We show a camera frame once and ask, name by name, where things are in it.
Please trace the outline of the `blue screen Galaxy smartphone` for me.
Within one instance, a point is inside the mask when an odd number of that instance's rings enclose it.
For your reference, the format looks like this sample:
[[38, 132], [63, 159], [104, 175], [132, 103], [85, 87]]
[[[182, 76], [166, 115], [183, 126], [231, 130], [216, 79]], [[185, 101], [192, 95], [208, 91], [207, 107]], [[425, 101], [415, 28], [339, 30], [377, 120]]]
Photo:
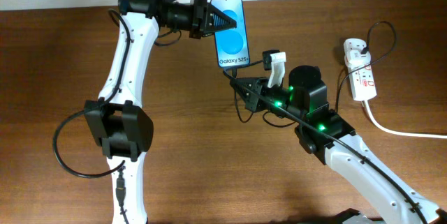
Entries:
[[218, 66], [230, 68], [249, 64], [250, 56], [243, 1], [211, 0], [211, 4], [237, 23], [233, 29], [214, 34]]

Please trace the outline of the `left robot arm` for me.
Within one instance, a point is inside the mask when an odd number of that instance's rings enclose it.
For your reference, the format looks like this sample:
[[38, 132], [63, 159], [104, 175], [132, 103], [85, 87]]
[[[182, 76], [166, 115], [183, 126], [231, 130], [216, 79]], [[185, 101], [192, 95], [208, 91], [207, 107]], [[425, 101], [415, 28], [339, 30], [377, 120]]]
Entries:
[[143, 166], [154, 124], [142, 109], [142, 87], [159, 29], [200, 39], [236, 26], [207, 0], [118, 0], [119, 38], [108, 79], [85, 119], [112, 177], [113, 223], [147, 223]]

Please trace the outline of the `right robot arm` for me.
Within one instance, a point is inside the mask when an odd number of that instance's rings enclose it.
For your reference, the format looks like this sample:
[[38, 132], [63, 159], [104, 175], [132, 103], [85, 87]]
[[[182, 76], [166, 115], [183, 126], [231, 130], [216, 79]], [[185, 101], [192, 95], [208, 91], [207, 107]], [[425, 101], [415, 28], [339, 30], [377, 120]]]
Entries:
[[268, 86], [266, 77], [236, 78], [232, 88], [252, 112], [266, 110], [296, 123], [302, 148], [347, 180], [385, 223], [445, 223], [446, 211], [423, 197], [381, 162], [356, 130], [327, 102], [326, 85], [315, 66], [298, 66], [289, 86]]

